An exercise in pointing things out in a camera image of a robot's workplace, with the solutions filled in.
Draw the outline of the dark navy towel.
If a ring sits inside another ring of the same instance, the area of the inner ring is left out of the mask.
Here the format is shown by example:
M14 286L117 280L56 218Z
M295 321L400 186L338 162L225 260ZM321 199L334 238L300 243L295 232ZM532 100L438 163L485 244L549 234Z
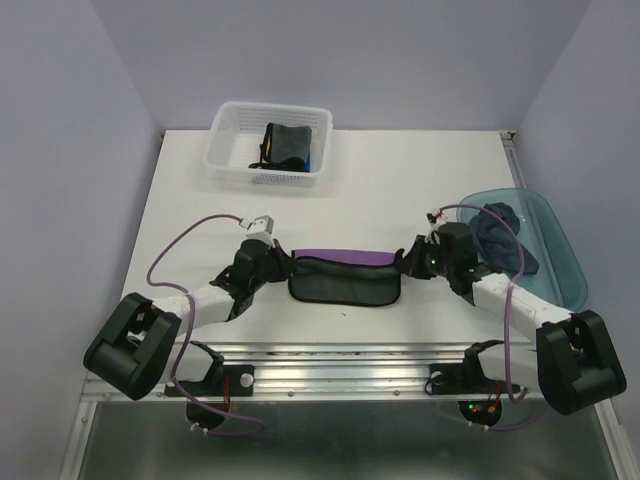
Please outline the dark navy towel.
M492 268L514 276L521 266L518 247L505 226L491 213L503 220L516 236L519 235L520 220L513 208L502 202L491 203L469 221L474 244Z

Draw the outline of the purple towel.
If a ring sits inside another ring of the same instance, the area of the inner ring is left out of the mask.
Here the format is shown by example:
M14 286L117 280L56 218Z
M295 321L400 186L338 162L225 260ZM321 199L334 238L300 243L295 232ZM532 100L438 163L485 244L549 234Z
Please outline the purple towel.
M401 296L392 252L297 249L293 261L288 290L299 302L378 308Z

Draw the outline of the blue black towel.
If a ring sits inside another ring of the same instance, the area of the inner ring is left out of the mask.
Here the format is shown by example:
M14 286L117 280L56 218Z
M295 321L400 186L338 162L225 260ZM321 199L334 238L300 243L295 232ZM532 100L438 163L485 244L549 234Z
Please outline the blue black towel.
M307 160L306 160L306 163L305 163L305 168L306 168L306 172L307 173L313 173L314 172L312 153L309 153L308 156L307 156Z

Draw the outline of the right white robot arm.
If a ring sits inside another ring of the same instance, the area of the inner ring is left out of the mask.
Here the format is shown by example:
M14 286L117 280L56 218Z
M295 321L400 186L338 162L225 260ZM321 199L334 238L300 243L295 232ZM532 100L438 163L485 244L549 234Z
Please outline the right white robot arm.
M425 386L431 395L539 392L547 404L570 415L624 393L627 379L604 319L573 312L517 286L478 258L471 231L449 222L416 237L408 253L398 253L397 270L410 278L442 277L470 305L502 316L529 345L505 338L477 342L459 363L433 364Z

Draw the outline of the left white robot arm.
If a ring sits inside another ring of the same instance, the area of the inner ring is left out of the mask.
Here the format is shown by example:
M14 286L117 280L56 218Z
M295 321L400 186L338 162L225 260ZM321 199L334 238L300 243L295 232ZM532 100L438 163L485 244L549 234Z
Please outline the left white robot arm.
M169 380L176 338L199 321L232 321L250 308L264 285L288 280L293 259L278 241L248 239L233 263L194 291L152 300L133 292L119 302L87 348L83 366L131 400Z

